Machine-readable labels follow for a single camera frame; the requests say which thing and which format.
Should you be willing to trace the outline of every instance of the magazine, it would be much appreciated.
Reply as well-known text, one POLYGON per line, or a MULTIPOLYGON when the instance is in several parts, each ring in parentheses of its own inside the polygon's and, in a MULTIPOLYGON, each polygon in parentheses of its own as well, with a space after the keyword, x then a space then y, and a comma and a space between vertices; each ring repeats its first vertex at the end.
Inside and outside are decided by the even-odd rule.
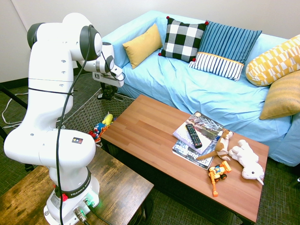
MULTIPOLYGON (((210 153, 211 151, 213 151, 215 149, 215 146, 218 142, 218 138, 219 138, 219 136, 217 136, 210 143, 210 145, 204 151, 205 154, 210 153)), ((173 146, 172 151, 173 151, 174 154, 190 161, 191 163, 194 163, 195 165, 198 165, 198 166, 202 167, 205 170, 208 170, 208 168, 209 168, 209 166, 210 166, 210 164, 213 160, 213 157, 197 160, 197 158, 200 156, 200 154, 197 151, 193 150, 192 148, 188 147, 185 143, 183 143, 180 140, 178 140, 175 143, 175 145, 173 146)))
POLYGON ((197 111, 191 115, 177 130, 175 130, 173 135, 185 143, 188 147, 202 155, 211 142, 220 133, 220 131, 222 131, 222 129, 223 126, 221 124, 197 111), (202 143, 201 148, 195 148, 188 130, 186 129, 186 124, 194 125, 196 133, 198 134, 198 137, 202 143))

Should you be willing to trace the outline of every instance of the yellow toy excavator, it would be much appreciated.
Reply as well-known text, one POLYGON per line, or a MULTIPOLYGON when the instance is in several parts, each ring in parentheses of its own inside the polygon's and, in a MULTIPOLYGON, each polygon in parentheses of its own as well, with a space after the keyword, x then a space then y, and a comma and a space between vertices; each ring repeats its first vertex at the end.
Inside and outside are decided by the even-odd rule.
POLYGON ((218 193, 216 191, 216 182, 218 182, 220 179, 226 179, 227 175, 225 173, 230 173, 231 168, 227 161, 223 161, 220 165, 212 166, 209 168, 209 176, 212 183, 212 195, 214 197, 218 196, 218 193))

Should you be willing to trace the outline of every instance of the wooden tabletop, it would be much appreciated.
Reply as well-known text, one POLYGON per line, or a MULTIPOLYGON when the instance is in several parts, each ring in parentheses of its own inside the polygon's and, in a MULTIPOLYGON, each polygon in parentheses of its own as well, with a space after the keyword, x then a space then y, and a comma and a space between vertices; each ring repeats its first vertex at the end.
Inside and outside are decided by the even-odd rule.
MULTIPOLYGON (((99 148, 88 168, 100 183, 97 213, 112 224, 127 225, 153 184, 99 148)), ((43 208, 53 184, 46 167, 30 172, 0 197, 0 225, 48 225, 43 208)), ((87 218, 90 224, 106 225, 91 212, 87 218)))
MULTIPOLYGON (((188 113, 140 95, 102 134, 102 138, 256 222, 262 185, 257 180, 244 179, 241 176, 243 167, 239 162, 229 161, 232 171, 226 180, 216 184, 219 196, 213 197, 208 171, 172 153, 177 141, 173 132, 189 117, 188 113)), ((269 147, 234 134, 228 149, 238 145, 241 139, 246 140, 259 156, 259 164, 265 171, 269 147)), ((211 166, 222 161, 214 157, 211 166)))

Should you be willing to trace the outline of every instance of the light blue sofa cover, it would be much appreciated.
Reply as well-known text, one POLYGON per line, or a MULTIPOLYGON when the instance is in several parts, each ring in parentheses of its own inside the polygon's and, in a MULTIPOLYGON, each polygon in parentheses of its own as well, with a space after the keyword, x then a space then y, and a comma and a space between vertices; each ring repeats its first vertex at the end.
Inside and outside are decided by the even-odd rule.
MULTIPOLYGON (((299 164, 300 114, 260 120, 269 87, 256 87, 245 75, 246 65, 253 58, 285 39, 261 34, 238 82, 189 68, 188 63, 181 60, 158 56, 161 49, 132 69, 122 44, 143 34, 154 23, 157 24, 164 44, 168 15, 149 11, 103 37, 103 41, 112 43, 115 64, 126 75, 125 84, 119 93, 132 98, 143 94, 187 113, 201 111, 225 128, 268 145, 269 157, 272 159, 289 166, 299 164)), ((169 16, 184 23, 205 22, 183 16, 169 16)))

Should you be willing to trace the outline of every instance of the white wall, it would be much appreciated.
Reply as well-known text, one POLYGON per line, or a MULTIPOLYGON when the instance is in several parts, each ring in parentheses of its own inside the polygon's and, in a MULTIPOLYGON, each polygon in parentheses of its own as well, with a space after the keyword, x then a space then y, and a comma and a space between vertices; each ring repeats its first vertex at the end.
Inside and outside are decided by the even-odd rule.
MULTIPOLYGON (((283 38, 300 33, 299 0, 12 0, 28 29, 34 23, 61 22, 65 15, 85 15, 107 35, 149 10, 211 20, 283 38)), ((0 82, 27 77, 29 47, 24 27, 9 0, 1 0, 0 82), (18 67, 12 59, 18 59, 18 67)))
POLYGON ((0 1, 0 83, 28 77, 27 32, 10 0, 0 1))

